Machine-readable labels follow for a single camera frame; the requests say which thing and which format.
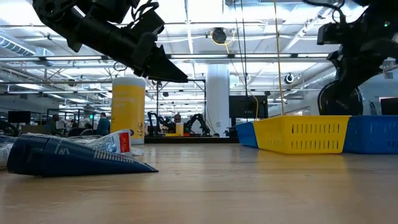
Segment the ceiling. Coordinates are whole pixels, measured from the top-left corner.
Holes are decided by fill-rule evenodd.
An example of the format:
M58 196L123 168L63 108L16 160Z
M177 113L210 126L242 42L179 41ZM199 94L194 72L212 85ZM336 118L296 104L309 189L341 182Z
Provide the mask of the ceiling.
M317 32L322 24L331 22L331 11L324 7L313 7L302 3L299 0L277 1L276 13L273 3L254 3L247 1L241 10L240 4L237 8L224 4L223 0L158 0L160 7L156 10L166 22L165 30L159 35L157 44L163 45L167 54L240 54L239 44L244 54L275 54L277 53L276 33L279 33L279 49L282 54L322 54L317 58L306 58L305 60L282 60L280 72L282 77L291 73L296 77L292 86L285 86L290 89L295 85L305 83L315 75L331 67L325 60L325 55L338 48L337 45L319 46L316 44ZM352 3L343 7L349 21L359 17L364 8ZM27 49L46 49L54 56L89 56L101 55L99 52L84 46L78 53L68 48L66 40L51 29L45 27L37 18L30 1L26 0L2 0L0 2L0 36L3 34L13 41L20 43ZM127 14L123 24L128 24L131 19ZM209 34L215 27L222 27L228 36L227 46L216 45ZM7 49L0 48L0 57L20 57ZM238 77L243 77L243 65L239 60L172 60L176 66L184 71L191 79L205 79L207 65L209 63L227 63L231 74L231 89L241 90L244 84ZM21 76L18 71L3 69L0 80L4 82L17 80L21 82L42 81L62 82L68 80L76 81L101 81L104 83L82 84L77 86L40 85L44 90L65 90L65 91L101 91L111 90L111 84L106 80L117 76L131 76L133 71L127 69L117 72L113 69L113 62L104 60L57 60L52 66L38 65L33 62L0 62L0 66L6 64L13 68L22 70L28 75ZM248 73L249 89L278 89L279 66L276 59L248 60L246 65ZM161 96L162 100L193 100L203 99L204 94L198 83L176 84L164 83L164 91L167 90L192 90L186 93L170 92L168 98ZM32 90L32 86L11 86L13 91ZM154 90L151 82L148 90ZM240 91L232 91L231 94L241 94ZM101 108L107 108L111 101L111 94L98 97L96 94L56 94L57 99L67 104L76 102L70 98L80 98L87 102L102 104ZM147 107L153 106L155 93L147 93ZM181 110L188 108L180 105ZM198 111L201 106L195 105Z

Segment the computer monitor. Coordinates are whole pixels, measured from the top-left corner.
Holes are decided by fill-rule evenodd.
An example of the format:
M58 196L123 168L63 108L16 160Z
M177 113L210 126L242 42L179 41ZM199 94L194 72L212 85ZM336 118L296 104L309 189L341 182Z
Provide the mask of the computer monitor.
M256 96L257 118L268 118L268 97ZM253 96L229 96L230 118L256 118L257 101Z
M30 123L30 111L8 111L8 123Z
M380 103L382 115L398 115L398 98L385 98Z

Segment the yellow plastic basket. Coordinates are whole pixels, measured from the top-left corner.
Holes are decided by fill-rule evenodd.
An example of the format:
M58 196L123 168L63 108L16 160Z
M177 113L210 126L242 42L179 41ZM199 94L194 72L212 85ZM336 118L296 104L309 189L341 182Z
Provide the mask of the yellow plastic basket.
M284 154L341 153L349 116L278 116L254 122L260 149Z

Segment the ductwork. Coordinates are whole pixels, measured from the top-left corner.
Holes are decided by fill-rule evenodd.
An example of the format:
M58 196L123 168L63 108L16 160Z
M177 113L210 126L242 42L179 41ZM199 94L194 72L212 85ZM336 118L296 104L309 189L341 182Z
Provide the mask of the ductwork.
M23 57L48 57L53 56L53 53L43 47L33 47L22 41L18 40L17 38L6 34L4 31L0 30L0 47L10 50L15 54L18 54ZM51 66L53 62L49 61L38 61L35 62L39 65L46 65Z

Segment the table surface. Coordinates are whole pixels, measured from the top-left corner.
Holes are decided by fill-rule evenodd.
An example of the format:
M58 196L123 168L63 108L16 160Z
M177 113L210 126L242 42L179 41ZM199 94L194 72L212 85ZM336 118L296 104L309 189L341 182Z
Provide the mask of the table surface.
M398 156L146 145L154 174L0 172L0 223L397 223Z

